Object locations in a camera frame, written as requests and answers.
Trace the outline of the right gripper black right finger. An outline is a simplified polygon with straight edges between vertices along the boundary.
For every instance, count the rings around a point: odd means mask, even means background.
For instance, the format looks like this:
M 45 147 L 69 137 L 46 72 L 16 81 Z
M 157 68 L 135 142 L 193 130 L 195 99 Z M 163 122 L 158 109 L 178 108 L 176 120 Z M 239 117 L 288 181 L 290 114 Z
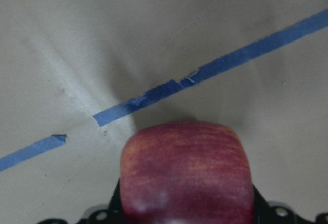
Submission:
M 255 224 L 268 223 L 269 205 L 265 198 L 260 194 L 255 185 L 253 185 L 254 192 L 254 220 Z

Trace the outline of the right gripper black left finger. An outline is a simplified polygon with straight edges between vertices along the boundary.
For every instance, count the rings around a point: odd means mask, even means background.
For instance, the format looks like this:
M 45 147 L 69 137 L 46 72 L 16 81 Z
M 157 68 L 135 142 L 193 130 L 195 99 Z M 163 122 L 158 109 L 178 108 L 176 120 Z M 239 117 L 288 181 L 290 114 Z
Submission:
M 125 217 L 120 197 L 120 180 L 118 180 L 109 202 L 107 213 L 109 223 L 125 223 Z

